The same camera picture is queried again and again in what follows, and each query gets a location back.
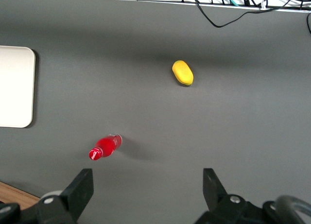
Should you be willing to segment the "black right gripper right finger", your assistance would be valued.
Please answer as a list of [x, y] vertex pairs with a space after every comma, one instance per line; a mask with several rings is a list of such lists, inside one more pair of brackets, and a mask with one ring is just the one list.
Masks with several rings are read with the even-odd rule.
[[262, 209], [236, 194], [228, 194], [213, 169], [203, 170], [203, 195], [208, 211], [197, 224], [262, 224]]

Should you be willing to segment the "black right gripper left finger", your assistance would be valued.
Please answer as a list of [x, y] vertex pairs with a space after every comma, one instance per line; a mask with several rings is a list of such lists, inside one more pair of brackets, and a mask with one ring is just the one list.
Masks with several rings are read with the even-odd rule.
[[57, 194], [43, 196], [36, 206], [39, 224], [76, 224], [94, 193], [92, 169], [82, 169], [73, 181]]

